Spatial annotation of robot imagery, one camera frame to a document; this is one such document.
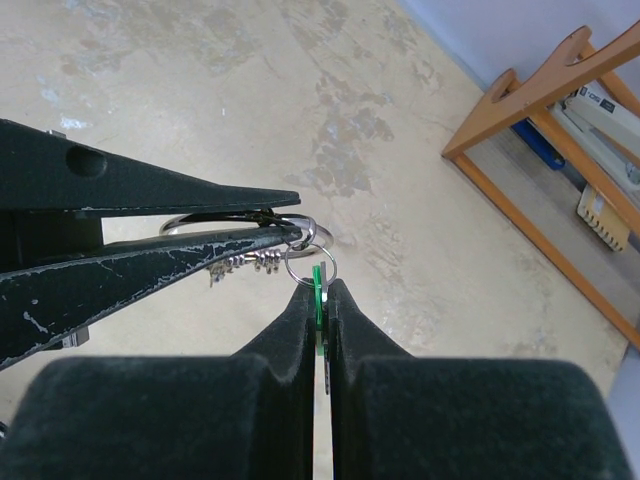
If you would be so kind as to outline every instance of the stained floor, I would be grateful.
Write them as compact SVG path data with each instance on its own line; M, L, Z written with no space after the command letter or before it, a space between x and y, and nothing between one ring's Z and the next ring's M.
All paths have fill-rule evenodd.
M4 118L216 183L299 191L294 210L333 231L362 310L411 353L562 358L609 389L624 340L440 158L480 91L393 1L2 2L0 56ZM105 236L162 221L110 220ZM64 354L228 354L294 287L248 269L209 289L196 274ZM0 374L0 420L59 355ZM316 407L325 478L323 394Z

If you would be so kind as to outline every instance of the metal ring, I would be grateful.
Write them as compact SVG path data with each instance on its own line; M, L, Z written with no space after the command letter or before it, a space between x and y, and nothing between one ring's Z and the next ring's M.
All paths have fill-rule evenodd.
M280 218L282 220L286 220L287 222L293 223L301 230L304 229L308 231L307 238L305 238L303 241L287 242L287 245L290 245L291 243L296 244L296 246L292 249L293 251L300 252L306 249L316 239L317 224L313 217L309 217L307 215L299 215L297 213L289 213L286 216L282 215ZM305 220L306 225L300 225L299 220Z
M291 278L293 278L297 283L299 283L300 285L304 285L305 287L313 288L314 287L313 282L309 282L309 281L299 277L296 274L296 272L293 271L293 269L291 268L291 265L289 265L289 260L293 258L293 257L291 257L291 249L295 245L296 245L296 243L293 243L293 244L289 245L287 247L287 249L285 250L284 255L283 255L283 257L284 257L284 266L287 269L287 272L289 273ZM309 245L313 245L314 247L316 247L317 251L320 251L320 250L323 251L331 259L331 263L333 263L333 275L331 275L331 278L329 279L329 281L327 281L327 286L331 285L335 281L336 277L338 276L338 263L336 262L336 259L334 258L333 255L331 255L331 252L329 252L329 250L327 250L325 247L323 247L321 245L318 245L317 243L310 243Z
M181 215L179 217L174 217L168 220L164 223L164 225L162 225L162 227L160 227L160 235L174 235L178 233L178 229L181 227L186 227L187 225L194 225L197 223L208 223L202 221L189 221L189 217L193 218L193 215ZM295 242L287 244L289 247L293 246L293 248L287 249L290 251L289 260L317 255L321 251L326 251L333 246L334 239L331 232L324 228L322 225L317 224L312 217L299 215L297 213L290 213L281 215L280 218L286 222L292 223L301 230L308 231L307 236L304 240L297 240ZM314 243L318 234L324 239L323 245Z
M260 225L261 221L268 220L271 225L293 225L288 220L283 220L279 216L272 214L272 217L266 216L262 212L248 211L248 212L228 212L228 213L190 213L188 215L180 215L167 220L160 227L160 235L175 235L178 233L178 229L186 227L187 225L195 225L198 223L214 223L214 222L245 222L245 223L257 223Z

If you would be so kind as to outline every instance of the wooden frame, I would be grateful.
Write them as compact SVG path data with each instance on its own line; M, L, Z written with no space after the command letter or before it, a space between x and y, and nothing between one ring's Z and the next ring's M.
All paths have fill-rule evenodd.
M581 27L569 35L531 78L520 84L515 71L504 72L487 90L445 147L442 155L452 162L491 200L582 294L640 350L640 333L634 324L576 269L547 237L465 155L465 150L504 128L529 118L560 154L571 161L640 236L640 212L587 152L547 110L547 106L598 80L616 101L640 116L640 101L612 71L640 55L640 22L596 51L589 44L591 30Z

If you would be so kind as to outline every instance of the small spring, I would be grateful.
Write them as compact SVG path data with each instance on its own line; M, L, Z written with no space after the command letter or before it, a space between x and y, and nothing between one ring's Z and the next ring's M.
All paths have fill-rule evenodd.
M269 275L278 273L281 259L282 251L279 248L267 248L225 258L209 266L210 286L221 282L225 275L249 263L253 263L256 272L264 268Z

